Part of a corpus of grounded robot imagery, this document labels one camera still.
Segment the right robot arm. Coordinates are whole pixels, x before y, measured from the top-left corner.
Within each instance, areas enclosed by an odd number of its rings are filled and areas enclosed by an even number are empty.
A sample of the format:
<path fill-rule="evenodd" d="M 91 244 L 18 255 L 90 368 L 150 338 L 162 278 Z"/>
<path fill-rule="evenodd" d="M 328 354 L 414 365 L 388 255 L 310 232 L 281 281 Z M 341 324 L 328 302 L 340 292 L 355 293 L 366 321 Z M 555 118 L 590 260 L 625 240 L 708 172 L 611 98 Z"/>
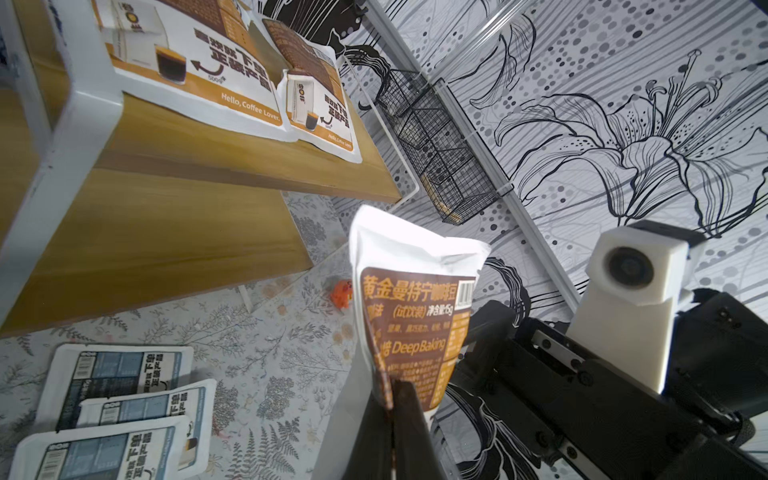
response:
<path fill-rule="evenodd" d="M 465 479 L 534 479 L 558 461 L 586 479 L 767 475 L 742 449 L 767 409 L 767 325 L 728 293 L 698 289 L 676 317 L 661 393 L 497 301 L 467 341 L 448 388 L 480 441 Z"/>

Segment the brown coffee bag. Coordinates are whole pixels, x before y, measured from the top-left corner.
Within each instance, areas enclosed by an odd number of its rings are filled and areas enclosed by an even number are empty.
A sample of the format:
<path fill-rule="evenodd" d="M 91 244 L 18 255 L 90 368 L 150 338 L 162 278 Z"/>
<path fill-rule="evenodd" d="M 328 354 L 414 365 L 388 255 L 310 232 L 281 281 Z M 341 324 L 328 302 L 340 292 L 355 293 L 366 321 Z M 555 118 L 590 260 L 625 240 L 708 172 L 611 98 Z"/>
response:
<path fill-rule="evenodd" d="M 232 1 L 94 1 L 122 90 L 209 126 L 291 142 Z"/>
<path fill-rule="evenodd" d="M 357 329 L 376 398 L 409 382 L 426 421 L 445 395 L 469 331 L 489 244 L 444 237 L 375 207 L 359 208 L 349 255 Z"/>
<path fill-rule="evenodd" d="M 255 26 L 284 62 L 277 94 L 292 137 L 360 164 L 362 154 L 334 50 L 306 40 L 278 20 L 259 16 Z"/>

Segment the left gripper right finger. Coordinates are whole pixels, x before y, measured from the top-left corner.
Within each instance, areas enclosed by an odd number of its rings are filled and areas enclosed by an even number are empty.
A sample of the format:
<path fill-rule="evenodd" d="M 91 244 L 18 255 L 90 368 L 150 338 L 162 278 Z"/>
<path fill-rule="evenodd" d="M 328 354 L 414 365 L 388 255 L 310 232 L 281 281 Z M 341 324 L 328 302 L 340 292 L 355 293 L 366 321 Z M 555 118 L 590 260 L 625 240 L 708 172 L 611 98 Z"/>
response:
<path fill-rule="evenodd" d="M 395 478 L 445 479 L 415 387 L 401 380 L 395 380 L 392 386 Z"/>

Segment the blue coffee bag back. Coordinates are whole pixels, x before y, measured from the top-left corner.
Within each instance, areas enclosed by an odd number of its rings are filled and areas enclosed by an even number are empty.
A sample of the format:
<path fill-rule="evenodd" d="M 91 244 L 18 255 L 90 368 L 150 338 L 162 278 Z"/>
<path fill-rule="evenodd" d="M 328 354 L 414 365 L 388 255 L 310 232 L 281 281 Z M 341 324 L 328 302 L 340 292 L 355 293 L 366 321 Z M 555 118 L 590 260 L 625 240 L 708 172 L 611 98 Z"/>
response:
<path fill-rule="evenodd" d="M 80 403 L 172 390 L 186 384 L 192 371 L 191 346 L 74 344 L 54 353 L 33 430 L 76 427 Z"/>

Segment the blue coffee bag top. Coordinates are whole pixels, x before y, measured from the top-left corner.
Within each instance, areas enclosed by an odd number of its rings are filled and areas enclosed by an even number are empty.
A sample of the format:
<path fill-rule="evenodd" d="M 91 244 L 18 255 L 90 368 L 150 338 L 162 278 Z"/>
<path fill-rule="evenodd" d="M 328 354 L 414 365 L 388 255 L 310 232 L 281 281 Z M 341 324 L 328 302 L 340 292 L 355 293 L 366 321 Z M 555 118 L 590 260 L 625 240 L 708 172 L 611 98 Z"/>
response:
<path fill-rule="evenodd" d="M 36 433 L 14 454 L 11 479 L 176 479 L 190 419 L 163 417 Z"/>

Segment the blue coffee bag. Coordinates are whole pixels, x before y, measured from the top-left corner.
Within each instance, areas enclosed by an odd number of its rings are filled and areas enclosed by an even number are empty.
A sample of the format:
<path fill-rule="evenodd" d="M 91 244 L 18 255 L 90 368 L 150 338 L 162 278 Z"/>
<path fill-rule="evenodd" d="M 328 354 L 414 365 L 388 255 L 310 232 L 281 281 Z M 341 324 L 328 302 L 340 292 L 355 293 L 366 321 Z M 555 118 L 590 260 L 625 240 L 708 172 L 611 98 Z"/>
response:
<path fill-rule="evenodd" d="M 176 479 L 190 419 L 163 417 L 36 433 L 14 454 L 11 479 Z"/>
<path fill-rule="evenodd" d="M 192 371 L 191 346 L 74 344 L 54 353 L 33 430 L 76 427 L 80 403 L 172 390 L 186 384 Z"/>
<path fill-rule="evenodd" d="M 77 428 L 185 415 L 190 424 L 179 461 L 181 479 L 202 474 L 209 461 L 218 382 L 205 379 L 173 390 L 83 400 Z"/>

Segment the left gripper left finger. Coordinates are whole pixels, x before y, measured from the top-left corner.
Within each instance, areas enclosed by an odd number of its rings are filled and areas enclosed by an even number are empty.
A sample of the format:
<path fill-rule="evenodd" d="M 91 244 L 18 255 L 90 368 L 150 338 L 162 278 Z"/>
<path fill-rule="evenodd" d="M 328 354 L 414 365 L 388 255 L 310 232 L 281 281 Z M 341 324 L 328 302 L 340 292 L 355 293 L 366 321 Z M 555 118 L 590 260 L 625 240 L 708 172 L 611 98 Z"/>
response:
<path fill-rule="evenodd" d="M 390 480 L 393 473 L 393 425 L 390 414 L 369 396 L 343 480 Z"/>

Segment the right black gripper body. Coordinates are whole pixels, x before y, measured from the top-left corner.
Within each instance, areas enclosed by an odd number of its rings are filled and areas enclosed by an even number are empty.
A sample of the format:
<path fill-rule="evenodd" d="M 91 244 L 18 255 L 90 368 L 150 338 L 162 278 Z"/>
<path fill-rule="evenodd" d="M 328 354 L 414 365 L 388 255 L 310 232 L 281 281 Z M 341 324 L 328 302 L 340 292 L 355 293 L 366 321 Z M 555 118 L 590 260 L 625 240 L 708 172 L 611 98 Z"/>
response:
<path fill-rule="evenodd" d="M 720 444 L 672 401 L 648 391 L 557 330 L 489 302 L 471 316 L 472 349 L 455 403 L 480 441 L 465 479 L 537 479 L 559 460 L 585 479 L 716 479 Z"/>

